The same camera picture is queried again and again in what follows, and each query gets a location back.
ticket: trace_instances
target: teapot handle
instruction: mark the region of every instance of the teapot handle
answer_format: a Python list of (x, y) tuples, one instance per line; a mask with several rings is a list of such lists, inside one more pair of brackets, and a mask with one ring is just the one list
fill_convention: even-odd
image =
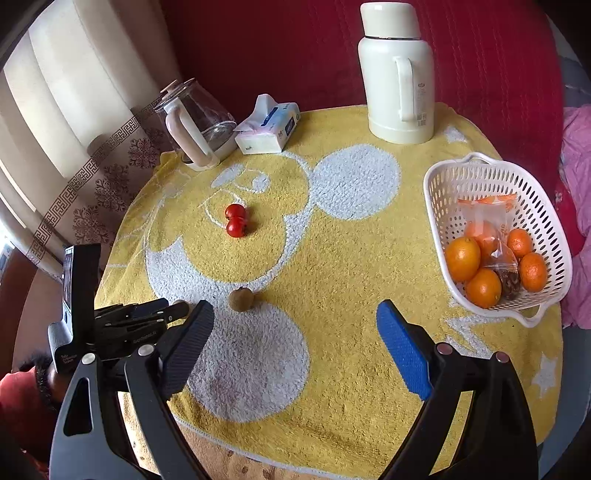
[(400, 120), (412, 122), (414, 115), (413, 67), (405, 57), (394, 57), (398, 69), (398, 88), (400, 92)]
[(219, 159), (209, 147), (201, 132), (198, 132), (199, 129), (195, 128), (194, 130), (197, 131), (193, 131), (193, 135), (187, 131), (181, 120), (183, 113), (180, 106), (173, 107), (166, 116), (166, 128), (168, 128), (178, 146), (183, 149), (199, 170), (215, 167), (219, 164)]

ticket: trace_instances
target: white plastic basket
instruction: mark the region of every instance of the white plastic basket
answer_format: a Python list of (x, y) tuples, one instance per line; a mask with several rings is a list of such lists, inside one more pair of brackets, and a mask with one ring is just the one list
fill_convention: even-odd
[[(573, 276), (569, 246), (550, 199), (530, 173), (513, 163), (472, 152), (461, 160), (445, 160), (432, 166), (425, 175), (423, 190), (443, 278), (463, 307), (485, 317), (513, 317), (526, 327), (535, 327), (546, 309), (564, 298)], [(452, 281), (443, 251), (462, 236), (466, 225), (458, 198), (473, 200), (508, 193), (518, 195), (511, 228), (527, 230), (534, 251), (546, 260), (548, 283), (540, 292), (529, 293), (522, 288), (516, 299), (501, 299), (493, 308), (481, 309), (468, 301), (461, 284)], [(519, 312), (538, 305), (540, 308), (531, 318)]]

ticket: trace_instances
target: curtain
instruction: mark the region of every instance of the curtain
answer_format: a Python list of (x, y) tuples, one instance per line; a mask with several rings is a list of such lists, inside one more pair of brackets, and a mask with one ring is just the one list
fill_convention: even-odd
[(100, 242), (170, 150), (153, 107), (179, 79), (158, 0), (56, 0), (0, 72), (0, 220), (54, 278)]

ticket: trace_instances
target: orange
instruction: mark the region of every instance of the orange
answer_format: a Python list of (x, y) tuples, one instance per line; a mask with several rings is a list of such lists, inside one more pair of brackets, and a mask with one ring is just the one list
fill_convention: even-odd
[(480, 247), (482, 259), (487, 259), (499, 247), (499, 231), (487, 220), (468, 222), (464, 236), (473, 236)]
[(466, 298), (481, 309), (494, 307), (501, 298), (501, 281), (489, 268), (481, 268), (466, 284)]
[(529, 253), (519, 263), (521, 284), (527, 291), (540, 291), (548, 281), (548, 268), (544, 257), (535, 252)]
[(533, 250), (530, 235), (522, 228), (514, 228), (509, 232), (507, 246), (517, 258), (523, 258)]
[(447, 246), (445, 260), (455, 283), (470, 280), (480, 265), (480, 248), (475, 239), (461, 236)]

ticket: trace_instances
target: tissue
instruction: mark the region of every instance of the tissue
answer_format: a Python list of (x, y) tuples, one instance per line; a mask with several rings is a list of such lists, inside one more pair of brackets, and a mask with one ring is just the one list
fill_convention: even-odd
[(280, 153), (300, 121), (297, 103), (277, 103), (263, 93), (256, 99), (255, 109), (238, 125), (236, 143), (245, 155)]

